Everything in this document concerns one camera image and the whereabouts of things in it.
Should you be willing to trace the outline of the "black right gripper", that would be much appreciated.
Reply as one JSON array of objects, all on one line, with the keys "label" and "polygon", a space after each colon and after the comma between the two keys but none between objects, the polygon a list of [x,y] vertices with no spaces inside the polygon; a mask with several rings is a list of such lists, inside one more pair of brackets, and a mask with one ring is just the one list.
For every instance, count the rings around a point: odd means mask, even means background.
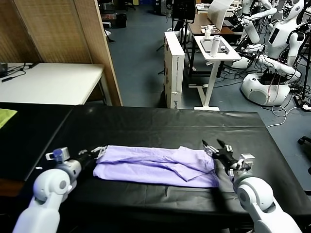
[{"label": "black right gripper", "polygon": [[225,171],[236,170],[238,165],[238,160],[233,157],[233,148],[231,145],[225,143],[223,140],[217,139],[220,148],[218,152],[213,146],[209,146],[205,140],[202,140],[205,153],[213,158],[214,160],[219,160],[224,166]]}]

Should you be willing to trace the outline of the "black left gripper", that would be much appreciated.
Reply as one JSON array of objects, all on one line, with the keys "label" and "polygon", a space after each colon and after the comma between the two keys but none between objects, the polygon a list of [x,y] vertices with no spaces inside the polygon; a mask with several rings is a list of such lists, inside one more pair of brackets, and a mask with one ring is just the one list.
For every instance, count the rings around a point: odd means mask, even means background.
[{"label": "black left gripper", "polygon": [[73,160],[76,160],[81,165],[82,171],[93,167],[96,164],[96,160],[105,155],[107,146],[97,146],[93,149],[83,149],[79,151],[80,155],[74,156]]}]

